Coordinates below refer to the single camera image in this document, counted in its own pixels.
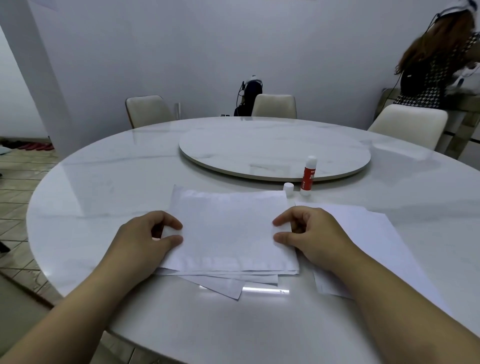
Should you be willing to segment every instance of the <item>hand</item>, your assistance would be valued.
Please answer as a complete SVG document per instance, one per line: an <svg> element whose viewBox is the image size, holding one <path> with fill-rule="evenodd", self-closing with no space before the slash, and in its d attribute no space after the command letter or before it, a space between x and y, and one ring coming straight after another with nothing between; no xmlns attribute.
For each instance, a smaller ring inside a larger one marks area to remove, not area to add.
<svg viewBox="0 0 480 364"><path fill-rule="evenodd" d="M158 268L170 249L182 243L183 237L179 235L152 239L161 236L164 226L176 230L183 227L164 211L149 212L120 226L94 273L121 282L127 292L131 290Z"/></svg>
<svg viewBox="0 0 480 364"><path fill-rule="evenodd" d="M293 232L278 232L274 240L300 249L308 260L323 269L334 270L347 257L363 254L335 218L321 208L296 206L273 220L275 226L287 222Z"/></svg>

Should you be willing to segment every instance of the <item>long brown hair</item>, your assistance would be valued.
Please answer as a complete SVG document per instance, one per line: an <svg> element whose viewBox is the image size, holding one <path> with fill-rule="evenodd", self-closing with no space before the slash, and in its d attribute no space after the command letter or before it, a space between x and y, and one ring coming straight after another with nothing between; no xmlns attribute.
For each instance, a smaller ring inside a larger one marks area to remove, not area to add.
<svg viewBox="0 0 480 364"><path fill-rule="evenodd" d="M474 28L475 21L469 11L442 16L407 49L396 67L395 74L401 74L411 64L435 54L443 58L455 49L461 49Z"/></svg>

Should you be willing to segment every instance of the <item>red glue stick label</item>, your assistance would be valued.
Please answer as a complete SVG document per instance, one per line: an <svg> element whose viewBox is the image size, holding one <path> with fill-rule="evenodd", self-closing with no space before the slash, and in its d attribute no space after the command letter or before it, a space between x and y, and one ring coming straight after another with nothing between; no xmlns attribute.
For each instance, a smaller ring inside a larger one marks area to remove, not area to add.
<svg viewBox="0 0 480 364"><path fill-rule="evenodd" d="M315 176L315 170L305 168L303 172L303 180L301 181L301 189L310 191L312 189L313 177Z"/></svg>

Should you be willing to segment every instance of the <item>glue stick cap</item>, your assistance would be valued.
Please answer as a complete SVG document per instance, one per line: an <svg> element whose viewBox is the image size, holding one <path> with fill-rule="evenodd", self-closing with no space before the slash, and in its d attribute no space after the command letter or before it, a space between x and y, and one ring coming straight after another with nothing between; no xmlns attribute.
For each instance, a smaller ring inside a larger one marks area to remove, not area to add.
<svg viewBox="0 0 480 364"><path fill-rule="evenodd" d="M283 190L287 194L287 197L293 196L293 183L287 182L283 185Z"/></svg>
<svg viewBox="0 0 480 364"><path fill-rule="evenodd" d="M314 170L317 168L317 157L316 156L308 156L307 163L305 163L305 167Z"/></svg>

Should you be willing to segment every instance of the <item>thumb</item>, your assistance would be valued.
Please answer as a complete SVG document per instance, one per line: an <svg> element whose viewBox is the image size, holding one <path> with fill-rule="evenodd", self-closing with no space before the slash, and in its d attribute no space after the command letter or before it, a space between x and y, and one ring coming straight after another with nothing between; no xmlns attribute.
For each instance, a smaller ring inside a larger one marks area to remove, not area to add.
<svg viewBox="0 0 480 364"><path fill-rule="evenodd" d="M301 245L301 235L294 232L278 232L273 236L273 240L284 245L291 245L299 248Z"/></svg>
<svg viewBox="0 0 480 364"><path fill-rule="evenodd" d="M168 252L170 249L179 246L182 242L183 236L181 235L170 235L158 241L160 246L165 249L165 253Z"/></svg>

